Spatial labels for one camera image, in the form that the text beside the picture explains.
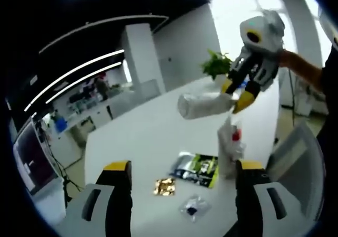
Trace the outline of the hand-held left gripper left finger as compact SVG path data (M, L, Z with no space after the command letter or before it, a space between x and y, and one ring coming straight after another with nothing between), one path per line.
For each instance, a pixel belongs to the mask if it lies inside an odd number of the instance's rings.
M67 207L66 236L131 236L132 163L105 166Z

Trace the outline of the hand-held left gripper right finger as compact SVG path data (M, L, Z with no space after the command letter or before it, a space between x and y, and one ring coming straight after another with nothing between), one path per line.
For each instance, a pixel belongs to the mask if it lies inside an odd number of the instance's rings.
M236 161L240 236L300 236L300 202L259 162Z

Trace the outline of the person's right hand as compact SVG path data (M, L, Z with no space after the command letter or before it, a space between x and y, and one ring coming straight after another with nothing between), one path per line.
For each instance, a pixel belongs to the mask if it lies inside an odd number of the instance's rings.
M294 69L299 62L299 56L291 51L282 49L278 54L278 65L281 68Z

